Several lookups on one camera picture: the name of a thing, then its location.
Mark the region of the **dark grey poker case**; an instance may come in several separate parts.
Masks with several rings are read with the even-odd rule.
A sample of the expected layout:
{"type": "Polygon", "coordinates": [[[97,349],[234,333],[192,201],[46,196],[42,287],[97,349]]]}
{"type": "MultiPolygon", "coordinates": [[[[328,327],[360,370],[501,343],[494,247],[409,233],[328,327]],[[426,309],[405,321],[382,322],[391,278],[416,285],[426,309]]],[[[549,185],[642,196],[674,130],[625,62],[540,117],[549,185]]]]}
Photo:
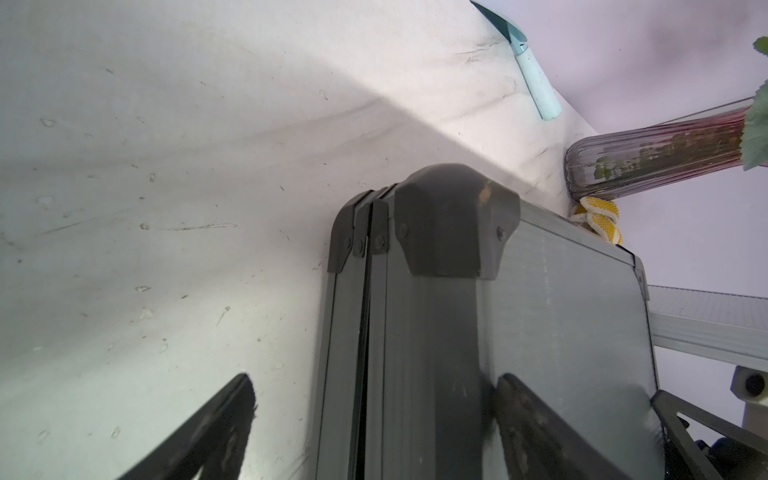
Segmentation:
{"type": "Polygon", "coordinates": [[[439,164],[350,199],[327,272],[310,478],[507,478],[505,374],[620,473],[664,477],[635,254],[439,164]]]}

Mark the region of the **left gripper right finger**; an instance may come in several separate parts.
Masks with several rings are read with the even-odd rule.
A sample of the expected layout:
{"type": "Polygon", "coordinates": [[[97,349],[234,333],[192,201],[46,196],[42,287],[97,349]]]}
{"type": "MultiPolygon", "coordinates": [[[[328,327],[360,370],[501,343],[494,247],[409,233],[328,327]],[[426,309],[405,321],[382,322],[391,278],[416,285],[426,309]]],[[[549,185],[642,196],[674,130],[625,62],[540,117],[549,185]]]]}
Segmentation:
{"type": "Polygon", "coordinates": [[[510,479],[625,479],[518,377],[499,377],[494,418],[510,479]]]}

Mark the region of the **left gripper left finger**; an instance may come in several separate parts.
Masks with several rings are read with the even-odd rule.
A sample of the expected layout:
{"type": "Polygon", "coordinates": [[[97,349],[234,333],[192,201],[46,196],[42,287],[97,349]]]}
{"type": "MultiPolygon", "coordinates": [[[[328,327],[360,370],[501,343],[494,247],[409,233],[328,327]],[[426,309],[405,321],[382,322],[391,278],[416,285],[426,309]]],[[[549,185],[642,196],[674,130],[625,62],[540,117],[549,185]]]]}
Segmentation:
{"type": "Polygon", "coordinates": [[[237,479],[256,412],[250,377],[234,376],[124,479],[237,479]]]}

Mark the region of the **silver aluminium poker case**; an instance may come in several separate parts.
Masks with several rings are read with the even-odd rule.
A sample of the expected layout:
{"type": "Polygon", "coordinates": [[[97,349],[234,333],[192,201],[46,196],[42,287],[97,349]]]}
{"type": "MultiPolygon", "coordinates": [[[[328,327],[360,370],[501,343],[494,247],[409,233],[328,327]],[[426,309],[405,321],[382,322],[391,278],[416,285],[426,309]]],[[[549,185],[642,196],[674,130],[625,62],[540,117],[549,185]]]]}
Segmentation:
{"type": "Polygon", "coordinates": [[[650,285],[653,345],[767,370],[767,299],[650,285]]]}

